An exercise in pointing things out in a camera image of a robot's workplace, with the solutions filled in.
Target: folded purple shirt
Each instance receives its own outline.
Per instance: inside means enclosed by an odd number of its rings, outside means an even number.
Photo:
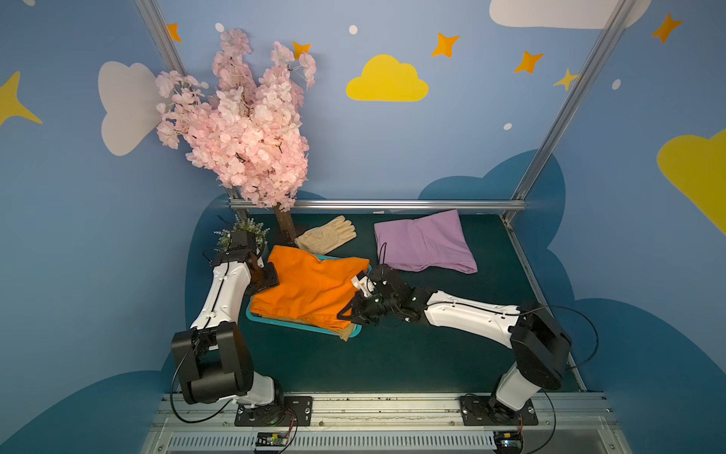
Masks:
[[[456,210],[419,219],[378,222],[373,227],[378,260],[380,262],[383,256],[384,262],[380,263],[391,268],[422,271],[428,267],[441,267],[468,275],[477,271]]]

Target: black cable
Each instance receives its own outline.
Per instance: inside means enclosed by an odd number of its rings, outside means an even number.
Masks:
[[[216,249],[212,248],[212,249],[205,249],[204,251],[202,251],[202,257],[204,257],[205,259],[207,259],[207,262],[209,262],[211,264],[212,263],[212,259],[210,259],[209,257],[207,257],[207,254],[206,254],[207,251],[216,251]]]
[[[388,241],[386,241],[384,244],[380,245],[380,249],[378,249],[378,264],[382,265],[386,262],[386,250],[388,249]]]
[[[554,420],[552,423],[552,431],[550,432],[550,438],[548,438],[542,446],[538,447],[536,450],[529,451],[527,454],[534,454],[537,451],[541,450],[543,447],[547,446],[547,443],[549,443],[552,437],[555,435],[555,429],[557,428],[557,413],[555,413],[555,405],[552,403],[552,399],[550,399],[550,396],[544,389],[542,390],[542,392],[544,392],[544,395],[547,396],[547,400],[550,401],[550,405],[552,406],[552,419]]]
[[[187,424],[196,424],[196,423],[203,423],[204,421],[209,421],[210,419],[212,419],[212,418],[214,418],[215,416],[217,416],[217,415],[218,415],[219,413],[222,413],[222,411],[224,410],[224,408],[225,408],[225,407],[226,407],[226,406],[227,406],[227,405],[228,405],[228,404],[229,404],[229,403],[230,403],[230,402],[231,402],[232,400],[234,400],[234,399],[230,399],[230,400],[228,400],[228,401],[227,401],[227,402],[226,402],[226,403],[225,403],[224,405],[222,405],[222,408],[220,408],[219,410],[217,410],[217,411],[216,411],[216,412],[215,412],[215,413],[214,413],[214,414],[213,414],[212,416],[209,416],[209,417],[207,417],[207,418],[204,418],[204,419],[196,419],[196,420],[194,420],[194,421],[188,421],[188,420],[186,420],[186,419],[182,418],[182,417],[181,417],[181,416],[180,416],[180,415],[179,415],[179,414],[178,414],[178,413],[176,412],[176,408],[174,407],[174,381],[176,380],[176,376],[177,376],[177,374],[179,374],[179,368],[180,368],[180,367],[182,366],[182,364],[184,364],[184,360],[185,360],[185,359],[187,358],[187,356],[189,356],[189,353],[190,353],[191,351],[192,351],[192,350],[189,350],[189,351],[188,351],[188,352],[187,352],[187,353],[186,353],[186,354],[184,355],[184,357],[183,357],[183,358],[181,359],[181,361],[179,361],[179,365],[178,365],[178,366],[176,366],[176,371],[174,372],[174,376],[173,376],[173,377],[171,377],[171,391],[169,392],[169,402],[171,403],[171,411],[173,411],[173,412],[174,412],[174,415],[175,415],[175,416],[176,416],[176,417],[177,417],[177,418],[178,418],[178,419],[179,419],[179,420],[180,420],[180,421],[181,421],[182,423],[187,423]]]
[[[298,435],[298,415],[292,408],[290,409],[290,412],[293,414],[292,417],[295,419],[295,433],[293,434],[293,438],[291,438],[290,441],[285,445],[285,447],[278,451],[277,454],[282,454],[286,449],[288,449],[290,445],[295,441],[295,437],[297,437]]]
[[[571,370],[571,369],[574,369],[574,368],[578,368],[581,365],[585,364],[586,362],[590,361],[595,356],[595,353],[597,353],[597,350],[600,348],[600,335],[597,333],[597,328],[595,328],[595,324],[592,322],[592,320],[589,319],[582,312],[580,312],[578,310],[575,310],[575,309],[572,309],[571,307],[566,307],[566,306],[542,306],[542,307],[537,307],[536,309],[532,309],[531,311],[522,312],[521,314],[519,314],[519,316],[521,317],[523,315],[531,314],[532,312],[538,311],[540,309],[544,309],[546,307],[554,307],[554,308],[557,308],[557,309],[567,309],[568,311],[572,311],[572,312],[575,312],[577,314],[580,314],[585,320],[587,320],[587,322],[590,324],[590,326],[592,326],[592,331],[595,333],[595,349],[592,350],[592,353],[590,354],[590,356],[587,357],[587,359],[585,361],[582,361],[582,362],[580,362],[578,364],[575,364],[574,366],[570,366],[566,370]]]
[[[227,269],[224,270],[224,276],[222,276],[222,284],[224,284],[224,278],[227,277],[227,273],[229,272],[229,267],[231,266],[231,262],[227,262]],[[217,307],[217,300],[219,300],[219,295],[222,293],[221,284],[220,289],[217,291],[217,296],[214,297],[214,304],[212,304],[212,309],[210,312],[214,312],[214,309]],[[209,317],[207,319],[207,323],[204,324],[204,328],[207,328],[207,325],[209,325],[209,322],[212,320],[212,317]]]
[[[233,224],[232,224],[231,222],[227,221],[227,220],[226,220],[225,218],[223,218],[223,217],[221,216],[221,214],[217,214],[217,217],[218,217],[218,218],[219,218],[219,219],[220,219],[220,220],[221,220],[221,221],[222,221],[223,223],[225,223],[225,224],[229,225],[230,227],[234,227],[234,225],[233,225]]]

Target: orange shirt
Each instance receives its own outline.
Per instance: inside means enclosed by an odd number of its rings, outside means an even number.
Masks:
[[[250,303],[250,312],[302,320],[333,330],[350,324],[338,320],[338,312],[355,295],[351,279],[368,270],[368,260],[320,260],[301,249],[275,246],[267,261],[274,263],[280,284],[257,293]]]

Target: tree trunk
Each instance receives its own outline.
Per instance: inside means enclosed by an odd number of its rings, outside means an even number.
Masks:
[[[280,205],[273,207],[274,215],[277,218],[277,225],[280,226],[282,237],[290,246],[295,246],[295,225],[293,224],[293,216],[289,211],[281,211]]]

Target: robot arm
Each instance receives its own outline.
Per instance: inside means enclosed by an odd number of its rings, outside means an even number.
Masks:
[[[236,398],[254,408],[279,397],[272,378],[254,372],[237,327],[244,295],[278,285],[274,266],[262,268],[256,252],[252,235],[232,233],[229,250],[212,263],[213,281],[199,316],[189,330],[174,335],[171,351],[187,403]]]
[[[559,389],[572,340],[552,315],[534,303],[502,306],[459,298],[429,288],[411,288],[388,265],[353,279],[360,291],[339,318],[376,323],[389,312],[407,322],[423,321],[478,334],[512,349],[515,363],[500,379],[488,413],[501,424],[519,424],[518,411],[541,388]],[[351,315],[343,313],[351,310]]]

